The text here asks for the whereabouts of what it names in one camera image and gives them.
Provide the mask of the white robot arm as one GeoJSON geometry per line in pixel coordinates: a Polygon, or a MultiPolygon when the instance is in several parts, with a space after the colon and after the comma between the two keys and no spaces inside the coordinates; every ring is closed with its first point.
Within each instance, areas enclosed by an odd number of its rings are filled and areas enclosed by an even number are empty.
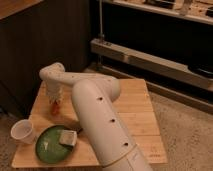
{"type": "Polygon", "coordinates": [[[42,68],[39,76],[51,101],[60,99],[62,84],[72,88],[73,108],[102,171],[153,171],[113,106],[121,92],[117,78],[66,72],[61,63],[42,68]]]}

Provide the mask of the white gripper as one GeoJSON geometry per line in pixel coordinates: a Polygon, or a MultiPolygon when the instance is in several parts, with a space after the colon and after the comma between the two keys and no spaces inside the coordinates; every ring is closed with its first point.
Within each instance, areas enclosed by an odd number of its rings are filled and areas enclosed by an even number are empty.
{"type": "Polygon", "coordinates": [[[62,86],[60,83],[47,82],[46,83],[46,94],[49,97],[49,104],[53,104],[54,99],[58,99],[57,103],[62,104],[64,97],[62,97],[62,86]]]}

